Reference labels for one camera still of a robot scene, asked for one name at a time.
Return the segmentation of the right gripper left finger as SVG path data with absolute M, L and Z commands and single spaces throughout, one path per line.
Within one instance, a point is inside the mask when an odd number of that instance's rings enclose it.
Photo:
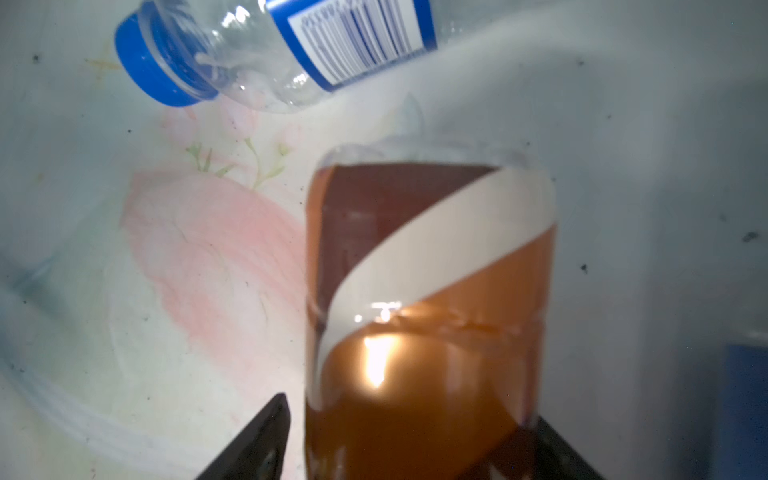
M 196 480 L 278 480 L 290 425 L 287 396 L 277 393 Z

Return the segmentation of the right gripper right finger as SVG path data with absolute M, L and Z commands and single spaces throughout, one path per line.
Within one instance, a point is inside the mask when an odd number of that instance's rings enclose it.
M 603 480 L 543 418 L 536 425 L 535 480 Z

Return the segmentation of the amber small bottle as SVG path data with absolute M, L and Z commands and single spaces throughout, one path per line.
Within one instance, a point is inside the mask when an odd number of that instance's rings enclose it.
M 524 154 L 343 145 L 307 206 L 310 479 L 530 479 L 557 213 Z

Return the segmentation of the blue label water bottle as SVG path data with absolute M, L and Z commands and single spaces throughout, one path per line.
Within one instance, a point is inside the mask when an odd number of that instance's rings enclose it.
M 220 95 L 254 110 L 311 106 L 434 51 L 455 1 L 143 1 L 116 28 L 133 82 L 170 107 Z

